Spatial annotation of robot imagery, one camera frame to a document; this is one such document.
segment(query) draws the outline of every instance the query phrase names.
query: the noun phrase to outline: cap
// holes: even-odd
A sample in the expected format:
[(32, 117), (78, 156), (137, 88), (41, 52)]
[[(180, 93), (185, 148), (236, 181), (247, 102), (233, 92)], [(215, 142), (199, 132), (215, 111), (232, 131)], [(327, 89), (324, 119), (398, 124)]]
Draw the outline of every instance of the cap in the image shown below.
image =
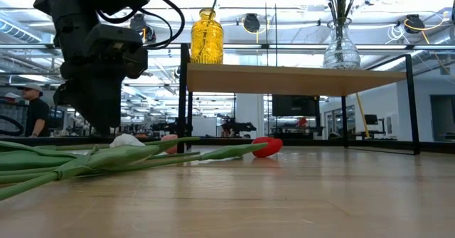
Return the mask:
[(32, 89), (32, 90), (37, 90), (40, 92), (40, 96), (43, 96), (43, 89), (41, 88), (41, 86), (37, 83), (34, 83), (34, 82), (29, 82), (29, 83), (26, 83), (24, 86), (18, 86), (17, 89), (18, 90), (24, 90), (24, 89)]

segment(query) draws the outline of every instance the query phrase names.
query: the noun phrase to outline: shelf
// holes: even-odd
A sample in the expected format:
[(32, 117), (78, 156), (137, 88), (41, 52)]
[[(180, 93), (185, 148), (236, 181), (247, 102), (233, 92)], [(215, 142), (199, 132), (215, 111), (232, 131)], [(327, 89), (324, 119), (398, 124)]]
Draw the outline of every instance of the shelf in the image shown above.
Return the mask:
[(191, 92), (347, 96), (406, 79), (405, 72), (188, 64)]

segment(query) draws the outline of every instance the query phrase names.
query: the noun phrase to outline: ceiling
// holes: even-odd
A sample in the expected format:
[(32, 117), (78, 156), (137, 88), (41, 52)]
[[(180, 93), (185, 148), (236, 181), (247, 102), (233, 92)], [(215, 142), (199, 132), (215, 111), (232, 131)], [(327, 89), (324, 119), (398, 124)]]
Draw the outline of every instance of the ceiling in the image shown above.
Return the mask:
[[(7, 22), (28, 35), (38, 38), (41, 43), (51, 43), (55, 35), (50, 16), (33, 8), (35, 0), (1, 0), (0, 23)], [(184, 13), (186, 25), (183, 33), (174, 43), (191, 41), (191, 26), (199, 19), (200, 9), (212, 6), (213, 0), (172, 0)], [(403, 22), (407, 14), (419, 14), (426, 27), (437, 26), (427, 31), (430, 43), (440, 42), (440, 37), (449, 37), (452, 22), (451, 8), (454, 0), (356, 0), (351, 14), (353, 20), (349, 36), (356, 44), (426, 44), (422, 34), (400, 32), (402, 28), (393, 27), (398, 21)], [(161, 0), (151, 0), (146, 6), (150, 12), (165, 18), (174, 32), (180, 25), (178, 14)], [(120, 11), (115, 17), (121, 17), (129, 10)], [(246, 33), (242, 18), (246, 13), (256, 13), (261, 22), (261, 30), (267, 30), (258, 36)], [(321, 44), (327, 43), (330, 29), (326, 24), (331, 20), (326, 0), (218, 0), (216, 19), (222, 24), (226, 44)], [(155, 30), (157, 41), (168, 38), (166, 25), (154, 17), (146, 17), (147, 23)], [(118, 26), (128, 26), (128, 22)], [(0, 43), (26, 43), (7, 33), (0, 32)], [(63, 58), (59, 50), (0, 50), (0, 70), (4, 72), (24, 72), (22, 76), (1, 76), (4, 83), (23, 83), (35, 80), (57, 87), (63, 80), (58, 74)], [(174, 71), (180, 64), (179, 49), (149, 51), (149, 69), (138, 80), (125, 80), (123, 96), (124, 120), (152, 116), (154, 118), (176, 116), (178, 100), (178, 78)], [(362, 66), (367, 68), (391, 54), (372, 54), (362, 56)], [(292, 67), (321, 67), (323, 55), (302, 54), (299, 51), (264, 50), (227, 50), (225, 63), (244, 65), (270, 65)], [(424, 60), (417, 64), (416, 70), (438, 65), (435, 60)], [(193, 112), (206, 116), (226, 114), (232, 111), (233, 94), (201, 94)]]

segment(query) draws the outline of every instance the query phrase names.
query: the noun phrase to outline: yellow vase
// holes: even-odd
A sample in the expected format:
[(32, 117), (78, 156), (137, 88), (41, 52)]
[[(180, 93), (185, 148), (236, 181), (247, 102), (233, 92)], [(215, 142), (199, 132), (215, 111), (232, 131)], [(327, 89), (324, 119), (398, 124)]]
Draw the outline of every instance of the yellow vase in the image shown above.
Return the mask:
[(223, 63), (223, 28), (214, 20), (215, 11), (199, 12), (200, 20), (191, 29), (191, 62), (202, 64)]

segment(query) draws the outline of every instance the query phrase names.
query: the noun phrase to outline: wooden floor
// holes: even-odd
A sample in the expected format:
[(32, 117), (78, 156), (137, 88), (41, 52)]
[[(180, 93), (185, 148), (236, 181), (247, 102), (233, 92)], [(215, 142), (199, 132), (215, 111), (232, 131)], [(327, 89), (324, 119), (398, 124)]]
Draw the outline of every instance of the wooden floor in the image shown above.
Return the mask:
[(0, 237), (453, 238), (455, 156), (287, 147), (72, 179), (0, 202)]

